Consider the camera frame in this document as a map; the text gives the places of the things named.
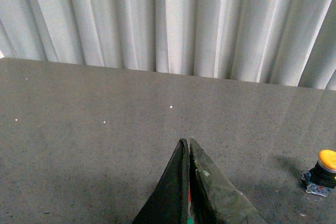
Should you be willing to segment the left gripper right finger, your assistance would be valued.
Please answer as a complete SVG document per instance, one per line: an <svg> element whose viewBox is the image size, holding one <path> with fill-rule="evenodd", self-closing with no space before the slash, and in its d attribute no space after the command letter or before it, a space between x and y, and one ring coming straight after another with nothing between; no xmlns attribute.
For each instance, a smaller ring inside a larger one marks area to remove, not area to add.
<svg viewBox="0 0 336 224"><path fill-rule="evenodd" d="M191 212L194 223L266 223L196 140L190 140Z"/></svg>

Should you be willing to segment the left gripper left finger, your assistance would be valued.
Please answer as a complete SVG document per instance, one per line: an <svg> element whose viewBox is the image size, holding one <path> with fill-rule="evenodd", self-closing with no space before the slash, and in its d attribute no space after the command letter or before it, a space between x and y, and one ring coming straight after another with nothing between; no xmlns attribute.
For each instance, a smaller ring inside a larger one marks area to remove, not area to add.
<svg viewBox="0 0 336 224"><path fill-rule="evenodd" d="M187 223L189 150L180 139L155 188L133 223Z"/></svg>

